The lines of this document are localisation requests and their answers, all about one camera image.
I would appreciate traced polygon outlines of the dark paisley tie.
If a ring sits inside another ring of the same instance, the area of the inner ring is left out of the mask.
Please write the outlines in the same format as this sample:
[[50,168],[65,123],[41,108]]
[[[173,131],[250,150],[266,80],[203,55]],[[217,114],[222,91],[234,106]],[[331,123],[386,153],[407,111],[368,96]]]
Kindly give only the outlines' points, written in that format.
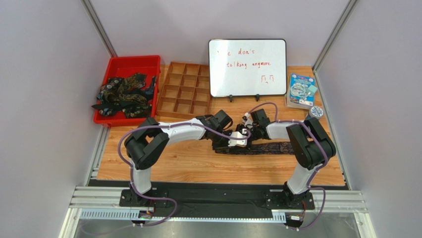
[[290,142],[269,142],[251,144],[247,147],[227,147],[214,149],[217,154],[226,155],[294,155],[293,146]]

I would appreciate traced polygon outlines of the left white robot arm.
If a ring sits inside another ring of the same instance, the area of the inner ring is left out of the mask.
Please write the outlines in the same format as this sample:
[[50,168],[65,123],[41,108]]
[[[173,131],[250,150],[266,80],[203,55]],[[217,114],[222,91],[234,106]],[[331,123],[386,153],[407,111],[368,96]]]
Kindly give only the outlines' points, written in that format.
[[158,161],[166,146],[188,141],[209,139],[215,146],[244,146],[248,132],[227,132],[225,126],[232,123],[228,114],[221,110],[216,115],[197,116],[181,122],[158,122],[145,119],[136,129],[127,132],[118,143],[117,152],[130,168],[128,195],[122,200],[143,206],[154,198],[147,196],[152,188],[151,168]]

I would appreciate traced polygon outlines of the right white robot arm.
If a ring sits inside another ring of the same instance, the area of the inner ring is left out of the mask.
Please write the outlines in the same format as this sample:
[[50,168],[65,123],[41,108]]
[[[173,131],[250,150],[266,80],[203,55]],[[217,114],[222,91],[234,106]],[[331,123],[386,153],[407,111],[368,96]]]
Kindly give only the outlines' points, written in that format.
[[310,191],[310,183],[336,155],[334,142],[317,118],[270,121],[263,109],[246,113],[236,131],[250,132],[243,152],[252,152],[252,142],[259,139],[283,139],[291,146],[297,165],[281,192],[282,203],[289,208],[301,205]]

